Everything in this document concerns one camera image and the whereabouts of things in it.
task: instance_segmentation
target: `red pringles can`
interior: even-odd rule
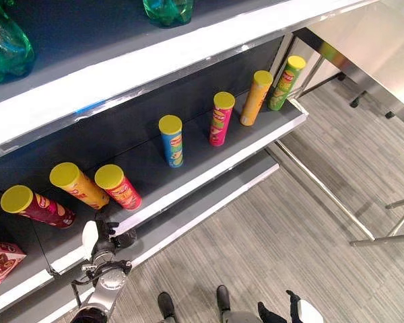
[[[15,185],[6,190],[0,205],[5,212],[17,213],[55,227],[69,227],[75,221],[74,212],[24,185]]]
[[[123,170],[114,164],[102,166],[94,176],[96,184],[127,210],[136,210],[141,206],[141,196],[124,176]]]
[[[214,95],[214,110],[209,130],[209,143],[221,146],[226,140],[229,120],[235,105],[235,97],[228,92],[218,92]]]

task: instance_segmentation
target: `gray carpet floor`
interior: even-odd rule
[[[384,208],[404,199],[404,124],[387,120],[368,97],[350,108],[351,89],[333,80],[301,97],[309,120],[282,141],[382,236],[404,214],[404,207]],[[280,170],[138,266],[112,322],[157,322],[161,291],[173,297],[181,323],[219,322],[222,283],[233,310],[256,313],[263,301],[289,319],[291,289],[326,322],[404,322],[404,243],[349,246],[364,235],[270,147]]]

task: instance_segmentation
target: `shoe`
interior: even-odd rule
[[[157,303],[163,315],[163,319],[167,319],[171,316],[175,318],[174,303],[172,302],[172,298],[168,293],[165,291],[161,292],[157,297]]]
[[[230,311],[229,291],[225,285],[217,287],[217,306],[220,311],[220,318],[224,312]]]

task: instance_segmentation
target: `blue pringles can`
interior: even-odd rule
[[[182,122],[177,116],[167,114],[159,121],[162,133],[164,155],[170,167],[177,168],[182,165]]]

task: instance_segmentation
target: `metal table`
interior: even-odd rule
[[[384,103],[400,101],[404,104],[404,17],[391,8],[379,2],[373,3],[299,29],[294,32],[284,60],[296,38],[307,43],[321,55],[295,98],[302,94],[326,59],[362,89],[362,93],[351,106],[356,107],[359,97],[366,92],[376,98],[381,97]],[[386,114],[386,117],[392,115],[391,112]],[[367,236],[367,240],[350,242],[352,246],[404,242],[404,235],[397,236],[397,232],[404,225],[404,216],[385,237],[375,238],[371,231],[281,141],[278,141],[277,145]],[[404,200],[389,204],[386,208],[392,209],[401,205],[404,205]]]

